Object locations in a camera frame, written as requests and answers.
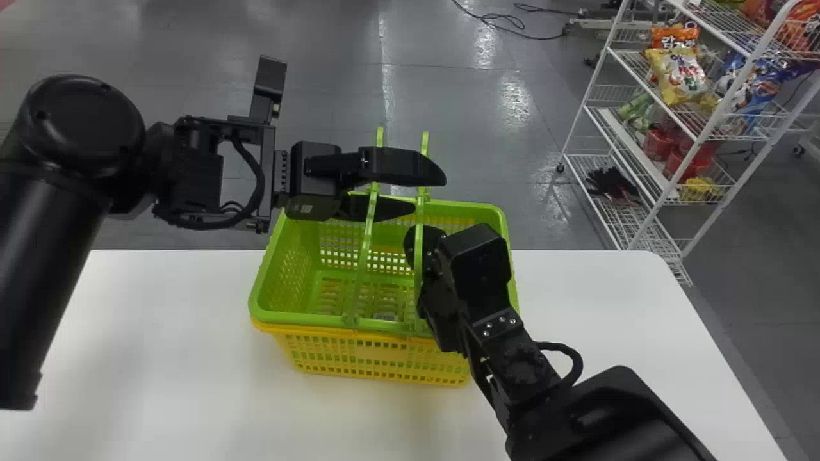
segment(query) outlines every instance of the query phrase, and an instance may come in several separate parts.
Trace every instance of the blue snack bag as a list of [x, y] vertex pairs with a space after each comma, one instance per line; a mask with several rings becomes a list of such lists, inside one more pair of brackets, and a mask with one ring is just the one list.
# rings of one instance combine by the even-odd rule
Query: blue snack bag
[[745, 58], [738, 52], [730, 51], [721, 68], [721, 75], [715, 81], [712, 92], [700, 99], [700, 106], [711, 113], [721, 100], [729, 97], [727, 114], [743, 114], [743, 117], [731, 117], [727, 126], [720, 130], [747, 135], [755, 122], [756, 117], [777, 96], [783, 83], [793, 80], [806, 72], [818, 68], [816, 62], [798, 62], [791, 59], [758, 59], [754, 63], [749, 77], [735, 91], [727, 95], [729, 87], [734, 83], [740, 70], [745, 64]]

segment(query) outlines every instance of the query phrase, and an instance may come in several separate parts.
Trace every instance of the green basket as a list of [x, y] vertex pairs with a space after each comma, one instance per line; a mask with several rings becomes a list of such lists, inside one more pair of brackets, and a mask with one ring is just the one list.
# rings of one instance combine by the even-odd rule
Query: green basket
[[[379, 130], [377, 145], [381, 145]], [[427, 133], [421, 152], [426, 155]], [[430, 336], [417, 318], [417, 287], [421, 271], [405, 261], [402, 242], [411, 226], [424, 223], [448, 234], [479, 223], [489, 224], [509, 240], [507, 220], [500, 209], [485, 203], [430, 199], [427, 188], [415, 198], [396, 198], [416, 204], [415, 215], [374, 222], [378, 185], [368, 190], [366, 222], [297, 221], [281, 213], [267, 246], [248, 301], [258, 322], [300, 326], [339, 327]], [[416, 233], [416, 261], [421, 268], [421, 232]], [[514, 277], [508, 284], [517, 310]]]

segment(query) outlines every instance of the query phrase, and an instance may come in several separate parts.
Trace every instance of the metal frame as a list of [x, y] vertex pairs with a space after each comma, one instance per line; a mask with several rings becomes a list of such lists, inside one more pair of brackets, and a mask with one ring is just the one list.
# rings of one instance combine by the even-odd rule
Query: metal frame
[[[691, 2], [690, 0], [666, 0], [669, 5], [697, 22], [705, 32], [710, 33], [727, 47], [740, 52], [746, 57], [746, 63], [740, 69], [736, 78], [727, 90], [734, 94], [745, 82], [754, 63], [761, 57], [788, 57], [803, 61], [820, 61], [820, 34], [808, 36], [797, 34], [795, 26], [804, 25], [800, 21], [788, 21], [789, 12], [800, 0], [788, 0], [771, 25], [764, 29], [746, 19], [740, 12], [715, 3], [714, 0]], [[602, 167], [606, 165], [618, 166], [631, 176], [638, 185], [645, 205], [630, 207], [627, 211], [623, 207], [607, 203], [606, 199], [586, 197], [593, 204], [596, 215], [606, 227], [609, 237], [618, 249], [646, 249], [661, 255], [684, 284], [691, 284], [691, 280], [683, 268], [682, 259], [686, 258], [693, 248], [703, 238], [709, 227], [718, 219], [720, 214], [731, 203], [740, 188], [754, 174], [754, 171], [772, 151], [772, 147], [786, 132], [806, 132], [806, 136], [813, 134], [814, 129], [820, 126], [820, 119], [806, 122], [801, 120], [795, 125], [806, 105], [814, 95], [820, 91], [820, 79], [815, 79], [802, 99], [791, 111], [777, 103], [754, 118], [754, 124], [745, 124], [748, 115], [736, 115], [728, 111], [730, 98], [724, 98], [715, 108], [713, 114], [706, 117], [697, 111], [685, 106], [669, 107], [665, 104], [660, 93], [649, 81], [651, 72], [649, 64], [640, 52], [635, 49], [614, 48], [614, 43], [639, 43], [645, 36], [631, 27], [624, 27], [622, 18], [629, 2], [624, 2], [613, 19], [613, 27], [604, 43], [601, 58], [592, 75], [590, 85], [581, 100], [575, 120], [572, 123], [569, 136], [562, 149], [562, 161], [558, 170], [563, 170], [566, 163], [581, 185], [584, 185], [587, 167]], [[612, 115], [623, 103], [631, 99], [627, 92], [628, 85], [599, 84], [601, 69], [604, 61], [611, 58], [618, 63], [636, 86], [632, 88], [643, 90], [674, 120], [683, 131], [694, 141], [686, 153], [677, 171], [668, 180], [660, 180], [655, 171], [651, 171], [651, 164], [647, 158], [641, 158], [642, 150], [636, 148], [636, 143], [630, 135], [630, 128], [626, 124], [620, 126]], [[720, 67], [721, 62], [715, 62], [707, 67]], [[597, 153], [578, 153], [570, 148], [573, 138], [577, 138], [576, 129], [581, 114], [592, 121], [598, 129], [601, 138], [606, 141], [609, 149], [601, 149]], [[704, 142], [711, 140], [731, 141], [758, 141], [764, 142], [760, 152], [745, 169], [743, 174], [734, 180], [719, 165], [715, 164], [707, 169], [706, 176], [714, 182], [716, 189], [708, 192], [695, 189], [686, 189], [688, 185], [679, 185], [686, 168], [695, 158]], [[686, 205], [690, 203], [715, 203], [716, 207], [703, 225], [691, 239], [673, 239], [658, 220], [658, 211], [667, 205]]]

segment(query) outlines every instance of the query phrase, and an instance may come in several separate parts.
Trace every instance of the shelf rack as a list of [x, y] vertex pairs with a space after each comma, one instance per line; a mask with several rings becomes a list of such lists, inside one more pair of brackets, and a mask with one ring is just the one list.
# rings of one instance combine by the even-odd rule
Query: shelf rack
[[[746, 18], [741, 12], [717, 4], [714, 0], [665, 0], [677, 9], [684, 19], [695, 21], [701, 34], [711, 34], [725, 50], [733, 49], [746, 57], [738, 77], [727, 94], [734, 94], [761, 58], [789, 58], [800, 61], [820, 61], [820, 30], [804, 35], [805, 22], [788, 20], [788, 13], [800, 0], [787, 0], [768, 28]], [[820, 79], [812, 81], [805, 95], [788, 111], [772, 102], [758, 115], [729, 112], [730, 98], [724, 98], [711, 114], [704, 113], [694, 103], [668, 106], [658, 87], [652, 82], [649, 63], [639, 45], [649, 43], [645, 30], [624, 26], [623, 2], [613, 19], [613, 27], [600, 53], [590, 85], [581, 101], [570, 134], [562, 149], [558, 171], [569, 166], [581, 186], [586, 185], [587, 174], [597, 168], [616, 167], [640, 191], [642, 203], [614, 203], [604, 196], [585, 196], [595, 215], [603, 224], [615, 249], [643, 249], [658, 254], [667, 262], [674, 276], [684, 285], [691, 279], [683, 260], [703, 238], [709, 227], [749, 180], [751, 175], [772, 151], [772, 147], [786, 133], [807, 133], [820, 126], [817, 116], [806, 116], [803, 110], [820, 90]], [[722, 65], [714, 53], [699, 57], [707, 75], [716, 75]], [[615, 62], [622, 72], [631, 77], [633, 84], [601, 84], [599, 77], [605, 62]], [[641, 94], [649, 94], [657, 107], [668, 115], [692, 141], [681, 165], [674, 172], [663, 171], [663, 165], [652, 162], [640, 146], [642, 135], [627, 121], [620, 119], [618, 108]], [[595, 135], [584, 130], [592, 125]], [[703, 182], [697, 185], [679, 184], [684, 171], [705, 142], [741, 141], [763, 144], [754, 160], [743, 173], [734, 178], [712, 161], [699, 173]], [[658, 211], [666, 206], [711, 206], [713, 210], [691, 237], [673, 238], [658, 219]]]

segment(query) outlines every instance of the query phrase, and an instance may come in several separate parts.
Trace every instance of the red container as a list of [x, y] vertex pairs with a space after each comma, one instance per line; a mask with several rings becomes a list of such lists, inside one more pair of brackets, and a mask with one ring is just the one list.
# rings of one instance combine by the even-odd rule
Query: red container
[[667, 136], [661, 130], [649, 130], [644, 138], [644, 153], [655, 162], [666, 162], [672, 148], [675, 147], [675, 139]]
[[[670, 180], [672, 175], [675, 174], [677, 168], [683, 163], [684, 155], [681, 154], [681, 151], [678, 148], [673, 148], [672, 152], [669, 154], [669, 158], [667, 158], [666, 165], [663, 166], [663, 175], [666, 176], [666, 179]], [[681, 175], [681, 178], [677, 180], [677, 184], [683, 184], [686, 180], [690, 178], [694, 178], [695, 176], [699, 176], [706, 168], [709, 166], [709, 163], [712, 162], [711, 157], [704, 157], [696, 155], [695, 158], [692, 159], [692, 162], [686, 167], [686, 170]]]
[[[695, 142], [686, 134], [681, 133], [681, 136], [677, 140], [677, 144], [677, 148], [681, 151], [681, 153], [683, 155], [686, 155], [689, 152], [689, 149], [691, 149], [692, 146], [695, 145]], [[712, 157], [717, 152], [720, 145], [720, 141], [706, 141], [705, 143], [700, 145], [700, 150], [698, 150], [698, 153], [695, 154], [695, 159], [705, 158], [711, 161]]]
[[667, 113], [663, 114], [663, 118], [658, 125], [660, 125], [661, 131], [669, 135], [670, 138], [675, 138], [684, 134], [681, 127], [677, 125], [677, 122], [674, 121]]

